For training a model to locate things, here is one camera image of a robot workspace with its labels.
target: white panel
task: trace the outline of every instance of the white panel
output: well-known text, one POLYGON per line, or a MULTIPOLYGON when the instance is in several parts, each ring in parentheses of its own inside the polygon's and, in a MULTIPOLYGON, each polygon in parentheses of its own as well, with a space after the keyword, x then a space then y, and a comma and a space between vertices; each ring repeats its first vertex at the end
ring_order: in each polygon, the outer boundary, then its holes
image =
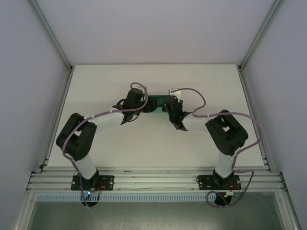
MULTIPOLYGON (((192 87, 200 90, 207 106, 200 113, 223 109, 248 113, 235 65, 85 65, 76 66, 66 98, 57 135, 72 113, 94 115, 108 111, 126 98, 133 81, 143 83, 149 94, 167 94, 169 89, 192 87)), ((184 110, 202 105, 192 91, 181 93, 184 110)), ((252 122, 237 117, 247 130, 246 145, 256 140, 252 122)), ((141 114, 131 123, 97 133, 91 148, 96 166, 124 168, 195 168, 217 164, 219 150, 208 131, 179 131, 167 113, 141 114)), ((48 166, 69 166, 61 150, 53 145, 48 166)), ((263 166, 259 147, 243 152, 237 166, 263 166)))
POLYGON ((247 67, 269 147, 307 229, 307 1, 285 1, 247 67))
POLYGON ((0 225, 12 229, 38 168, 66 69, 30 4, 0 6, 0 225))
POLYGON ((72 64, 240 64, 274 0, 38 0, 72 64))

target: purple cable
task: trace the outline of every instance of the purple cable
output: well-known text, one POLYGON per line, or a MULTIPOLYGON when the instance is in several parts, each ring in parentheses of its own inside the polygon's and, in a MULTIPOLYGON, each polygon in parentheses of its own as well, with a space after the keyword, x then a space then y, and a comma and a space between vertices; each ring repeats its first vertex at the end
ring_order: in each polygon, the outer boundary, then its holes
POLYGON ((239 116, 244 116, 244 117, 247 117, 247 118, 251 119, 251 120, 258 126, 258 128, 259 128, 260 134, 259 134, 258 140, 257 140, 256 142, 254 142, 254 143, 252 143, 252 144, 250 144, 250 145, 248 145, 248 146, 246 146, 246 147, 240 149, 240 150, 236 153, 236 155, 235 155, 235 157, 234 157, 234 160, 233 160, 233 163, 232 163, 232 165, 231 165, 231 170, 232 170, 233 172, 235 172, 235 173, 247 173, 247 172, 251 172, 251 176, 250 176, 250 179, 249 179, 249 181, 248 181, 248 184, 246 185, 246 187, 245 187, 243 193, 241 194, 241 196, 239 197, 239 199, 236 200, 234 203, 232 203, 232 204, 230 204, 230 205, 227 205, 227 202, 226 202, 224 196, 223 196, 222 194, 218 193, 218 192, 210 191, 210 192, 208 192, 207 195, 206 195, 206 202, 207 202, 208 205, 210 205, 210 206, 212 206, 212 207, 230 207, 230 206, 233 206, 233 205, 237 204, 240 200, 242 200, 242 198, 243 198, 243 196, 245 195, 245 193, 246 193, 246 191, 247 191, 247 189, 248 189, 248 187, 249 187, 249 185, 250 185, 250 182, 251 182, 251 180, 252 180, 252 178, 253 178, 253 176, 254 176, 254 171, 253 171, 253 170, 234 170, 234 167, 235 167, 235 164, 236 164, 236 159, 238 158, 238 155, 239 155, 241 152, 243 152, 243 151, 245 151, 245 150, 247 150, 247 149, 249 149, 249 148, 251 148, 251 147, 253 147, 253 146, 255 146, 255 145, 257 145, 257 144, 259 144, 259 143, 261 142, 261 140, 262 140, 262 138, 263 138, 263 129, 262 129, 260 123, 259 123, 255 118, 253 118, 253 117, 250 116, 250 115, 244 114, 244 113, 227 112, 227 113, 217 113, 217 114, 209 114, 209 115, 196 115, 196 114, 195 114, 196 111, 198 111, 198 110, 200 110, 200 109, 202 109, 203 107, 206 106, 206 99, 204 98, 204 96, 203 96, 198 90, 193 89, 193 88, 181 88, 181 89, 177 89, 177 90, 172 90, 171 92, 177 92, 177 91, 181 91, 181 90, 192 90, 192 91, 196 92, 196 93, 202 98, 202 100, 203 100, 203 105, 193 110, 192 115, 193 115, 194 117, 208 118, 208 117, 215 117, 215 116, 219 116, 219 115, 239 115, 239 116), (218 196, 220 196, 220 197, 224 200, 224 202, 226 203, 226 206, 216 206, 216 205, 212 205, 212 204, 209 202, 209 195, 212 194, 212 193, 215 193, 215 194, 217 194, 218 196))
POLYGON ((67 156, 67 155, 65 154, 66 145, 67 145, 68 141, 70 140, 70 138, 72 137, 72 135, 73 135, 73 134, 74 134, 74 133, 75 133, 85 122, 87 122, 87 121, 89 121, 89 120, 92 120, 93 118, 98 118, 98 117, 101 117, 101 116, 104 116, 104 115, 107 115, 107 114, 110 114, 110 113, 113 113, 113 112, 114 112, 114 113, 115 113, 115 112, 134 112, 134 111, 139 111, 139 110, 143 109, 143 108, 146 106, 147 102, 148 102, 148 92, 147 92, 147 88, 146 88, 144 85, 142 85, 142 84, 140 84, 140 83, 138 83, 138 82, 133 82, 133 83, 130 84, 130 88, 131 88, 131 89, 132 89, 132 86, 133 86, 134 84, 137 84, 137 85, 141 86, 141 87, 144 89, 145 103, 144 103, 140 108, 136 108, 136 109, 112 110, 112 111, 107 111, 107 112, 103 112, 103 113, 100 113, 100 114, 96 114, 96 115, 94 115, 94 116, 90 116, 90 117, 84 119, 82 122, 80 122, 80 123, 72 130, 72 132, 67 136, 67 138, 66 138, 66 140, 65 140, 65 142, 64 142, 64 144, 63 144, 63 147, 62 147, 62 154, 63 154, 63 156, 64 156, 65 158, 67 158, 68 160, 71 161, 73 167, 74 167, 75 170, 77 171, 77 174, 78 174, 78 176, 79 176, 79 178, 80 178, 81 194, 82 194, 82 198, 83 198, 83 201, 84 201, 86 207, 88 207, 88 204, 87 204, 87 202, 86 202, 86 200, 85 200, 85 196, 84 196, 84 190, 83 190, 83 184, 82 184, 82 175, 81 175, 81 173, 80 173, 80 171, 79 171, 79 169, 78 169, 78 166, 75 164, 73 158, 71 158, 71 157, 69 157, 69 156, 67 156))

